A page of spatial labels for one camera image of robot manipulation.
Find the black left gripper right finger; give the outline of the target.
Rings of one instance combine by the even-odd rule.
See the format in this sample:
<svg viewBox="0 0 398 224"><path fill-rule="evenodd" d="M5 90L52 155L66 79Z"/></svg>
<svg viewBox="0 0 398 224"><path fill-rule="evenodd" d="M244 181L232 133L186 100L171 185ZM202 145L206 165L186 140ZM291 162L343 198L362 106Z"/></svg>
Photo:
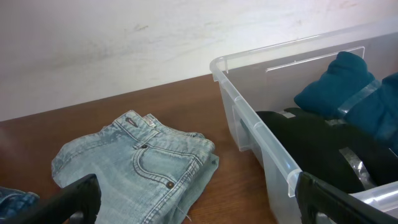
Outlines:
<svg viewBox="0 0 398 224"><path fill-rule="evenodd" d="M307 172L299 174L295 196L303 224L318 223L320 213L335 223L397 224L397 218L354 198Z"/></svg>

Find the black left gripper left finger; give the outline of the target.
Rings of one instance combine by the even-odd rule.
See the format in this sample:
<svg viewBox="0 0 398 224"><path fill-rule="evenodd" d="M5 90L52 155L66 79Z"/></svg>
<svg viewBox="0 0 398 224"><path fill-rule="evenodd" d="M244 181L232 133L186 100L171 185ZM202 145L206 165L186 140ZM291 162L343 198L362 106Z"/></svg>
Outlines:
<svg viewBox="0 0 398 224"><path fill-rule="evenodd" d="M88 174L58 194L6 220L7 224L94 224L101 206L101 189L95 174Z"/></svg>

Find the black garment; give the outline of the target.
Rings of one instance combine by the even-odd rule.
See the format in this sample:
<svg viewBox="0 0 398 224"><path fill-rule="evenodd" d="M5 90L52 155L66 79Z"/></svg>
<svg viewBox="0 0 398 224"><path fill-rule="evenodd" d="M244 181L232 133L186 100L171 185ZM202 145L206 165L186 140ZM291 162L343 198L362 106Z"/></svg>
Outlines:
<svg viewBox="0 0 398 224"><path fill-rule="evenodd" d="M348 194L397 181L397 156L342 120L300 108L257 115L304 172Z"/></svg>

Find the blue garment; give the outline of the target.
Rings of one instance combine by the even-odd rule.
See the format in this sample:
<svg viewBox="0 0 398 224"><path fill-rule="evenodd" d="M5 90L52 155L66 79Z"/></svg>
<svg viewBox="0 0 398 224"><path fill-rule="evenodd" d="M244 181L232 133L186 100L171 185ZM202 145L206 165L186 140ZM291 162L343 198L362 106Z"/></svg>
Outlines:
<svg viewBox="0 0 398 224"><path fill-rule="evenodd" d="M303 110L345 120L397 153L396 73L377 80L361 57L339 52L294 101Z"/></svg>

